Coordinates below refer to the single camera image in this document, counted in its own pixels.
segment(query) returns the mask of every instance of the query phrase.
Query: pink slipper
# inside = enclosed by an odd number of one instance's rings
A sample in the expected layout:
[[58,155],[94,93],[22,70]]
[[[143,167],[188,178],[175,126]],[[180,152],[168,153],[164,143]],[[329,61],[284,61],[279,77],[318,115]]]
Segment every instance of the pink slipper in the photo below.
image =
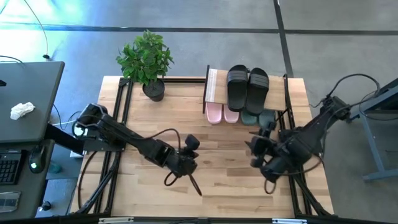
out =
[[234,112],[228,109],[227,105],[224,105],[224,119],[230,124],[234,124],[239,119],[239,112]]
[[219,103],[206,103],[206,116],[210,124],[221,122],[221,112],[223,105]]

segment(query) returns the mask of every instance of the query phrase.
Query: white crumpled tissue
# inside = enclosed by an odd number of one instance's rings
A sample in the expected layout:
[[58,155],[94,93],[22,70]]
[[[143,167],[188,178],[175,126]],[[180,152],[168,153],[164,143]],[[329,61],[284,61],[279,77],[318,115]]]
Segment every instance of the white crumpled tissue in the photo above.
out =
[[31,102],[27,102],[25,104],[18,103],[15,107],[11,108],[11,116],[10,118],[13,120],[17,120],[18,118],[24,116],[25,114],[32,112],[35,106]]

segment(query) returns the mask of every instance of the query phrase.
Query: concrete floor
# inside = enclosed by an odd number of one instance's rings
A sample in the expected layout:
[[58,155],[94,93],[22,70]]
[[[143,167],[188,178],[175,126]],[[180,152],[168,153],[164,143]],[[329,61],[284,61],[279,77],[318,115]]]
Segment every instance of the concrete floor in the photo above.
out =
[[[44,24],[277,29],[272,0],[34,2],[32,7]],[[398,16],[394,10],[398,6],[397,1],[279,2],[286,29],[398,30]],[[2,21],[35,22],[35,19],[22,1],[11,1],[0,15],[0,22]],[[66,63],[55,100],[63,120],[88,103],[96,102],[104,75],[120,75],[120,66],[115,61],[118,48],[139,34],[46,33],[49,55],[53,60]],[[213,68],[229,69],[237,63],[261,67],[273,75],[285,73],[279,34],[160,34],[164,36],[175,61],[169,75],[204,76],[208,64]],[[1,30],[0,27],[0,36],[2,55],[17,57],[24,62],[43,61],[41,55],[45,53],[45,41],[42,31]],[[376,78],[381,85],[397,78],[396,35],[287,35],[287,45],[294,77],[304,78],[311,103],[318,102],[339,78],[351,73],[366,73]],[[335,93],[346,102],[354,103],[373,89],[374,85],[369,81],[353,78],[343,82]],[[313,115],[318,113],[316,110],[312,112]],[[358,121],[352,124],[336,123],[330,129],[325,163],[331,199],[337,215],[396,222],[398,178],[370,183],[362,181],[362,175],[376,171],[376,166]],[[59,202],[61,200],[55,198],[52,192],[72,193],[71,188],[70,184],[54,182],[47,188],[46,199]],[[64,198],[63,207],[67,208],[70,195],[65,194]]]

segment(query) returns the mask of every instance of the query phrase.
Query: slipper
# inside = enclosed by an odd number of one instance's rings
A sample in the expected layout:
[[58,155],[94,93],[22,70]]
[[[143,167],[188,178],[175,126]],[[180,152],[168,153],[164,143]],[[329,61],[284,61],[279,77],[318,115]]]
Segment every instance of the slipper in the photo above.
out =
[[228,107],[224,105],[224,119],[229,124],[234,124],[239,119],[239,112],[230,111]]
[[206,116],[210,124],[221,122],[223,105],[219,103],[206,103]]
[[241,119],[244,125],[256,125],[257,124],[257,117],[251,116],[246,110],[241,112]]
[[269,129],[270,124],[275,121],[274,110],[263,110],[259,115],[259,124],[262,129]]
[[269,88],[267,73],[261,68],[251,70],[249,76],[248,95],[246,97],[246,109],[252,116],[259,116],[264,109]]
[[230,111],[240,112],[246,101],[248,88],[248,69],[244,65],[233,66],[226,77],[227,105]]

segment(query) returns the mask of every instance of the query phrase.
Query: black plant pot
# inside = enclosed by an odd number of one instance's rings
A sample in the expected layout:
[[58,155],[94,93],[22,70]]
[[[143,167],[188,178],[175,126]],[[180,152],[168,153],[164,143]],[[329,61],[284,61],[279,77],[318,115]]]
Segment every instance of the black plant pot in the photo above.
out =
[[164,82],[161,79],[157,79],[156,82],[151,80],[148,85],[142,85],[142,91],[155,102],[163,100]]

